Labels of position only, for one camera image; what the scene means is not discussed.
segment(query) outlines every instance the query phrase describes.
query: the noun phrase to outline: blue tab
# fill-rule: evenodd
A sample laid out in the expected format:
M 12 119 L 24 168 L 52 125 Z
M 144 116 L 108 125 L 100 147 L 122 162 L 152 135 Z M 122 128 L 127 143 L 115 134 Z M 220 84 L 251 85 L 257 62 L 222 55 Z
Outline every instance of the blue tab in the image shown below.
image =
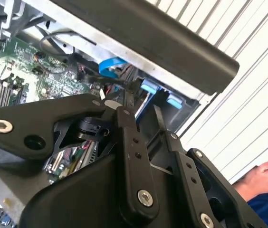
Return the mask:
M 156 94 L 156 92 L 159 88 L 156 84 L 148 81 L 147 79 L 145 79 L 143 81 L 143 83 L 140 87 L 151 94 Z
M 170 94 L 167 98 L 167 102 L 174 106 L 177 109 L 182 108 L 182 100 L 179 99 L 178 97 L 174 96 L 173 94 Z

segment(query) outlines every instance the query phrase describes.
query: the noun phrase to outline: human hand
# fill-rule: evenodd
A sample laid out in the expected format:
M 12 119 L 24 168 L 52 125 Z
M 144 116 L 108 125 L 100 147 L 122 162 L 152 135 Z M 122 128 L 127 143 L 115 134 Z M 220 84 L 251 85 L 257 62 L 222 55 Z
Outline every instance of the human hand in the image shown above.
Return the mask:
M 268 162 L 250 170 L 233 186 L 245 201 L 249 201 L 259 194 L 268 193 Z

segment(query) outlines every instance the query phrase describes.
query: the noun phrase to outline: screw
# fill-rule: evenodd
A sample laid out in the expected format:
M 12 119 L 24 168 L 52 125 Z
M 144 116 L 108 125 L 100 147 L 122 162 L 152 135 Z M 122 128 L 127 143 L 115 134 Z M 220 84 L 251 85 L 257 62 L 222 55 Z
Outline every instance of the screw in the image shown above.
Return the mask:
M 9 133 L 13 129 L 13 125 L 7 120 L 0 120 L 0 133 Z
M 195 154 L 196 154 L 198 157 L 202 158 L 202 153 L 201 153 L 201 152 L 196 151 Z
M 93 100 L 92 102 L 93 102 L 94 104 L 96 104 L 97 106 L 100 106 L 100 103 L 99 103 L 98 101 Z
M 142 158 L 142 155 L 141 155 L 139 152 L 136 152 L 136 153 L 135 153 L 135 156 L 136 156 L 136 158 L 138 158 L 138 159 L 141 159 L 141 158 Z
M 124 113 L 127 114 L 127 115 L 130 114 L 130 112 L 128 110 L 125 110 L 125 109 L 124 109 Z
M 206 228 L 214 228 L 213 221 L 208 215 L 201 213 L 201 221 Z
M 150 207 L 153 205 L 153 198 L 151 194 L 146 190 L 140 190 L 137 193 L 138 200 L 141 204 L 143 204 L 146 207 Z
M 171 133 L 170 135 L 171 135 L 171 137 L 172 137 L 173 139 L 178 139 L 178 136 L 177 136 L 176 134 Z

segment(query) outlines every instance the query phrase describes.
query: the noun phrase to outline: white wall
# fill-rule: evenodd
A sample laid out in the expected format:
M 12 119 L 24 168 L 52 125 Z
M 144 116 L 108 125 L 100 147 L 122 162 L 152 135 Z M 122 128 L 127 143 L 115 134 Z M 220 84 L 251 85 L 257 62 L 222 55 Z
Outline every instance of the white wall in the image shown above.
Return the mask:
M 239 73 L 182 137 L 236 181 L 268 161 L 268 0 L 150 0 L 240 63 Z

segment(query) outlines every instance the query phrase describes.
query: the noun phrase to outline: blue cable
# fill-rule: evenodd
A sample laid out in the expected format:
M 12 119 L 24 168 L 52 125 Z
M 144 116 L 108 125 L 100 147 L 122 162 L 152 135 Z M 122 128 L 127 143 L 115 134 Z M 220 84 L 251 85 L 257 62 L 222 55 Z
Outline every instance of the blue cable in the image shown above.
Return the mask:
M 99 73 L 105 77 L 118 78 L 118 75 L 112 71 L 109 71 L 108 68 L 115 66 L 115 65 L 124 64 L 124 63 L 127 63 L 127 62 L 119 57 L 114 57 L 114 58 L 104 60 L 99 64 Z

